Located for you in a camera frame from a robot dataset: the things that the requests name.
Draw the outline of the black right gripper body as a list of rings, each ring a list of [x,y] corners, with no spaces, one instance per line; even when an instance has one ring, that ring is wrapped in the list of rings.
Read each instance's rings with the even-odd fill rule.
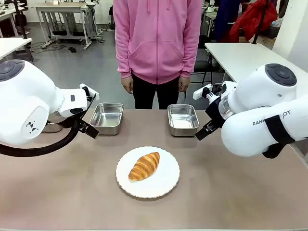
[[[206,131],[215,131],[218,128],[222,128],[225,122],[225,119],[221,116],[218,108],[221,98],[217,95],[207,95],[206,98],[209,100],[209,106],[205,112],[211,120],[204,125],[204,128]]]

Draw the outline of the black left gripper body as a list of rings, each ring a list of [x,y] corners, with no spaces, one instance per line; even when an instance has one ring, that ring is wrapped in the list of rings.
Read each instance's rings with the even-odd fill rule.
[[[85,120],[83,120],[83,117],[86,115],[86,113],[90,109],[92,103],[96,99],[96,96],[97,96],[96,93],[93,96],[88,96],[87,99],[90,100],[90,103],[88,104],[87,108],[76,114],[76,127],[90,127],[90,124],[86,122]]]

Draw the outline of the person's left hand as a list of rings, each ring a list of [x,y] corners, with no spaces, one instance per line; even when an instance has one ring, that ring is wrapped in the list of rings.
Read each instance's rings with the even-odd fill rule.
[[[190,84],[189,77],[179,77],[179,92],[185,92]]]

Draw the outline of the person's right hand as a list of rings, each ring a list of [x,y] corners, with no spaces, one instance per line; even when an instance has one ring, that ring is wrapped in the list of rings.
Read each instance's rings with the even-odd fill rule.
[[[125,91],[129,94],[133,94],[133,78],[132,76],[122,78],[121,79],[121,84]]]

